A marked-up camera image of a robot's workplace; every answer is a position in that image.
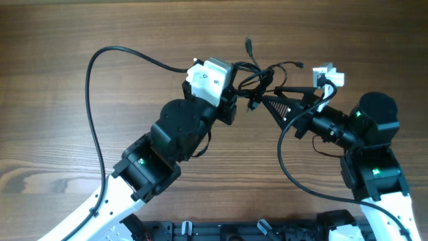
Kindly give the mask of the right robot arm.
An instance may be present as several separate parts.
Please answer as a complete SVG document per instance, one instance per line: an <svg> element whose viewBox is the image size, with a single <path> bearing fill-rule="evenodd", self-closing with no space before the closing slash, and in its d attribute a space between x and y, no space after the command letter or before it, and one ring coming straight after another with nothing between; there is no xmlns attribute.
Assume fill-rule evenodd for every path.
<svg viewBox="0 0 428 241"><path fill-rule="evenodd" d="M301 139L307 132L343 149L341 175L352 191L338 202L361 207L377 240L420 240L409 185L391 144L400 124L395 100L382 92L368 92L350 114L331 108L337 93L316 96L311 87L277 87L262 102L278 126L281 137L290 128Z"/></svg>

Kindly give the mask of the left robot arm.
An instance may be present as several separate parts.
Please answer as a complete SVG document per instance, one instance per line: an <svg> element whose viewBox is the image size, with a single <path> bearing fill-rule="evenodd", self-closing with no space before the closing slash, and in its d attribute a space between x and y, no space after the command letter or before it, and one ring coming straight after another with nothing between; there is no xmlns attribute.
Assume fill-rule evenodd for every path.
<svg viewBox="0 0 428 241"><path fill-rule="evenodd" d="M136 217L181 174L179 163L204 152L197 148L210 138L215 121L230 125L237 96L231 85L219 98L183 82L183 99L166 103L150 131L131 146L92 197L43 236L43 240L150 240L151 233Z"/></svg>

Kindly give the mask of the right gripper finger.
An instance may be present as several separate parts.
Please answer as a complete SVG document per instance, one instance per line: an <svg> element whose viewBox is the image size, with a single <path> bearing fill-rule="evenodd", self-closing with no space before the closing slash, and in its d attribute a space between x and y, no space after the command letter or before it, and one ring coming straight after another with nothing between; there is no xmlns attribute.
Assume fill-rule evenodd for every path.
<svg viewBox="0 0 428 241"><path fill-rule="evenodd" d="M316 87L277 86L274 88L274 94L276 96L284 96L284 92L300 93L303 94L302 100L307 100L314 95L316 90Z"/></svg>
<svg viewBox="0 0 428 241"><path fill-rule="evenodd" d="M304 109L304 103L301 100L285 96L263 96L261 102L282 131Z"/></svg>

